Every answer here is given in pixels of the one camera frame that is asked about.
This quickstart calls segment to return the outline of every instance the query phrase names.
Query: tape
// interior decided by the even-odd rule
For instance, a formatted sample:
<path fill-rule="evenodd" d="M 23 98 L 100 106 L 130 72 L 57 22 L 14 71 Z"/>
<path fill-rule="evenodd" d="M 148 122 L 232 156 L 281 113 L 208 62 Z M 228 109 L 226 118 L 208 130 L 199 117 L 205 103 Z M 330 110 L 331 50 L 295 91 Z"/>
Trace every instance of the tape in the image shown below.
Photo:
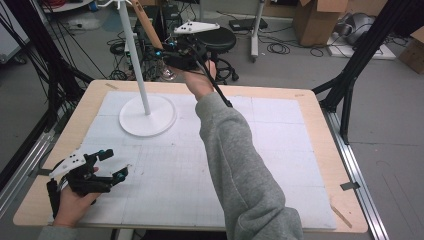
<path fill-rule="evenodd" d="M 358 189 L 361 186 L 359 186 L 359 183 L 357 182 L 347 182 L 340 185 L 342 187 L 343 191 L 349 190 L 349 189 Z"/>

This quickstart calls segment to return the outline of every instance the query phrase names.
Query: desk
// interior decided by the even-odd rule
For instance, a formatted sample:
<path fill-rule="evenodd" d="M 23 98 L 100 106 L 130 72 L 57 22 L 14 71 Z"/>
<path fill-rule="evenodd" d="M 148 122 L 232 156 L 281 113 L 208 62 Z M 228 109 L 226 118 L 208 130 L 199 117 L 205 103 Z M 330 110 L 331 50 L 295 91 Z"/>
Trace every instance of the desk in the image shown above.
<path fill-rule="evenodd" d="M 190 94 L 184 84 L 145 83 L 149 93 Z M 315 94 L 310 90 L 222 86 L 227 96 L 238 95 L 258 98 L 282 98 L 297 100 L 310 136 L 321 175 L 329 195 L 337 229 L 334 232 L 363 233 L 368 230 L 361 207 L 352 190 L 343 191 L 340 184 L 349 182 L 336 145 L 321 112 Z M 43 168 L 52 169 L 64 156 L 78 148 L 86 135 L 108 91 L 137 92 L 136 82 L 96 80 L 93 81 L 70 121 L 63 130 L 56 146 Z M 21 226 L 44 226 L 51 214 L 45 184 L 48 177 L 38 176 L 14 216 L 14 223 Z M 134 226 L 116 226 L 117 228 Z"/>

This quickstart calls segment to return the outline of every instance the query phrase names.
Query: gray sweatshirt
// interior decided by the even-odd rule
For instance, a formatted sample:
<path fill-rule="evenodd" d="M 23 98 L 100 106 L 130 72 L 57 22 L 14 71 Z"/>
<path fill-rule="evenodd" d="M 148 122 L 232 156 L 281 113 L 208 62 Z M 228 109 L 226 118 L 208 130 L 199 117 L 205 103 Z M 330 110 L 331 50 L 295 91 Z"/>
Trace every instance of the gray sweatshirt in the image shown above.
<path fill-rule="evenodd" d="M 200 99 L 196 113 L 228 240 L 303 239 L 299 214 L 285 207 L 284 193 L 256 152 L 244 117 L 217 93 Z M 76 236 L 74 229 L 44 227 L 39 239 Z"/>

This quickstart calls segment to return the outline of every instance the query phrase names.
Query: white round base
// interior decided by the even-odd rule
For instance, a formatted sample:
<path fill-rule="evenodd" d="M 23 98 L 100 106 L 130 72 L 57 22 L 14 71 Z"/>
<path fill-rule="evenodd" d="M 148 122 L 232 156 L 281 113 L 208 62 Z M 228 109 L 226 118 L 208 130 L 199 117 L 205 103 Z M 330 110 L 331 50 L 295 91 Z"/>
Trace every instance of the white round base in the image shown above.
<path fill-rule="evenodd" d="M 119 122 L 125 131 L 141 137 L 153 137 L 168 130 L 177 119 L 174 104 L 164 97 L 149 96 L 150 115 L 144 111 L 141 96 L 128 101 L 121 109 Z"/>

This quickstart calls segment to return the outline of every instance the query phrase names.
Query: wooden stick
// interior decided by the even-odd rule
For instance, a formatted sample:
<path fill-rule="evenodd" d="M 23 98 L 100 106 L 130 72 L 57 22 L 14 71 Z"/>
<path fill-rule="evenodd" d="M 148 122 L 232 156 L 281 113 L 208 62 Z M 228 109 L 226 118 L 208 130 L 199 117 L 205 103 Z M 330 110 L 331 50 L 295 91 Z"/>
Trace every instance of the wooden stick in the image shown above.
<path fill-rule="evenodd" d="M 150 42 L 152 43 L 153 47 L 163 49 L 162 43 L 159 40 L 159 37 L 153 28 L 152 23 L 150 22 L 149 18 L 146 15 L 146 12 L 144 12 L 143 6 L 141 6 L 140 2 L 138 0 L 131 0 L 131 3 L 133 5 L 133 8 L 135 10 L 135 13 L 137 14 L 138 19 L 141 22 L 141 25 L 143 26 L 144 31 L 147 33 L 147 37 L 150 39 Z"/>

